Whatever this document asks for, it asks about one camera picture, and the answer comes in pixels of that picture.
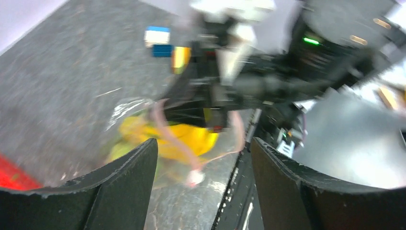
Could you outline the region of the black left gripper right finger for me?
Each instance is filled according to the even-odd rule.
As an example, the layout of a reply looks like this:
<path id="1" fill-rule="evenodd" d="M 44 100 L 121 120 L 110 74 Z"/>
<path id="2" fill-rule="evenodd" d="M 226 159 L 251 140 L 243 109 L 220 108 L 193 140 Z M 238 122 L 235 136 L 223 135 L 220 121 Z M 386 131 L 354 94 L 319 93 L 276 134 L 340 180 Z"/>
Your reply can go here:
<path id="1" fill-rule="evenodd" d="M 406 190 L 343 181 L 306 167 L 260 138 L 252 167 L 267 230 L 403 230 Z"/>

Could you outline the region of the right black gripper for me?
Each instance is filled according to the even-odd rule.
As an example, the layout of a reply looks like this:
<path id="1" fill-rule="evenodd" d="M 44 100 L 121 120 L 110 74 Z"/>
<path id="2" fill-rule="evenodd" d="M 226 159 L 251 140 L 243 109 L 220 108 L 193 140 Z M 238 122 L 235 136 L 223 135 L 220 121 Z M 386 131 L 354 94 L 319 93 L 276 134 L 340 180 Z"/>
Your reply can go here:
<path id="1" fill-rule="evenodd" d="M 305 79 L 302 59 L 317 50 L 306 41 L 293 42 L 287 53 L 253 55 L 231 86 L 220 86 L 215 49 L 192 42 L 190 65 L 195 73 L 190 84 L 198 93 L 191 99 L 190 124 L 196 127 L 225 127 L 226 113 L 263 105 L 289 104 L 317 97 L 317 86 Z"/>

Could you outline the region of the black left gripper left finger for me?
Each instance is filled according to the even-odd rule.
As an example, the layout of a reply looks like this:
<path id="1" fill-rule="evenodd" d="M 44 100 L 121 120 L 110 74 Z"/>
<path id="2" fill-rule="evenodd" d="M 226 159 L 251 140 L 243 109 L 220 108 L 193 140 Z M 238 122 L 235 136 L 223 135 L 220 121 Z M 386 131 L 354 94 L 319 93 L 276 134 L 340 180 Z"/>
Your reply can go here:
<path id="1" fill-rule="evenodd" d="M 149 139 L 60 187 L 0 191 L 3 230 L 141 230 L 158 157 Z"/>

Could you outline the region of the clear zip top bag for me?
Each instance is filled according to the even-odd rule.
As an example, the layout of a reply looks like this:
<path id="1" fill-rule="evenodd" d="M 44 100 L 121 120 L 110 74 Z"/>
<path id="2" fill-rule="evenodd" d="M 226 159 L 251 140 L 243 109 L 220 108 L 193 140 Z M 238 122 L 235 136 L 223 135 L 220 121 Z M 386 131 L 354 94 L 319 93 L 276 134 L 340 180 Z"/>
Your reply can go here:
<path id="1" fill-rule="evenodd" d="M 244 147 L 245 127 L 240 113 L 229 112 L 226 121 L 229 126 L 215 133 L 208 128 L 170 122 L 164 116 L 162 102 L 125 98 L 116 104 L 106 124 L 101 151 L 106 154 L 106 162 L 112 162 L 154 138 L 158 143 L 157 186 L 180 182 L 195 187 L 204 181 L 207 163 Z"/>

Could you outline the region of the yellow banana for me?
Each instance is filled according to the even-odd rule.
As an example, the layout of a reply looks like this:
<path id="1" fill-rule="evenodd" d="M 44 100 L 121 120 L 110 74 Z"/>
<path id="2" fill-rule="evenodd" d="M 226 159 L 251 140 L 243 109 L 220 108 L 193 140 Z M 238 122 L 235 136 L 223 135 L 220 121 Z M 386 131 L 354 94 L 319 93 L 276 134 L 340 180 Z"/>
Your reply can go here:
<path id="1" fill-rule="evenodd" d="M 156 130 L 166 141 L 164 145 L 158 145 L 158 155 L 190 164 L 193 168 L 198 167 L 203 161 L 199 158 L 209 152 L 219 138 L 219 134 L 212 133 L 206 128 L 186 124 L 172 123 L 164 129 L 156 127 Z"/>

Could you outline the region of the green leafy vegetable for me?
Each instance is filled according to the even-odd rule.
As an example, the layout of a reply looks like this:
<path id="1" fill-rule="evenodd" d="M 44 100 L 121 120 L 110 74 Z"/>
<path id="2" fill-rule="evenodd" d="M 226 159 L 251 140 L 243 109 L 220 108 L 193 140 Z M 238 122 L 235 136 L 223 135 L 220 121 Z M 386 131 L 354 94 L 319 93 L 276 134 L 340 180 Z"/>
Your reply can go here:
<path id="1" fill-rule="evenodd" d="M 150 138 L 156 139 L 159 146 L 166 143 L 146 110 L 131 115 L 116 115 L 110 119 L 106 130 L 112 135 L 107 162 L 128 154 Z"/>

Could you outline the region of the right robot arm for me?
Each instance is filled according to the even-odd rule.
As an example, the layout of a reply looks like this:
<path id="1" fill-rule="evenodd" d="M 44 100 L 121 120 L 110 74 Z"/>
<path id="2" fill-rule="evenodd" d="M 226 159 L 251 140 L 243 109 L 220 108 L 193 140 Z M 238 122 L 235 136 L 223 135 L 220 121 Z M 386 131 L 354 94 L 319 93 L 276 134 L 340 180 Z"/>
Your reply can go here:
<path id="1" fill-rule="evenodd" d="M 338 89 L 380 73 L 375 64 L 384 41 L 399 49 L 406 35 L 384 14 L 393 0 L 307 0 L 292 27 L 286 53 L 258 61 L 258 75 L 217 90 L 208 106 L 222 112 L 271 105 L 291 108 L 328 88 Z M 243 168 L 252 163 L 262 230 L 403 230 L 406 190 L 347 182 L 290 159 L 260 138 L 243 143 Z"/>

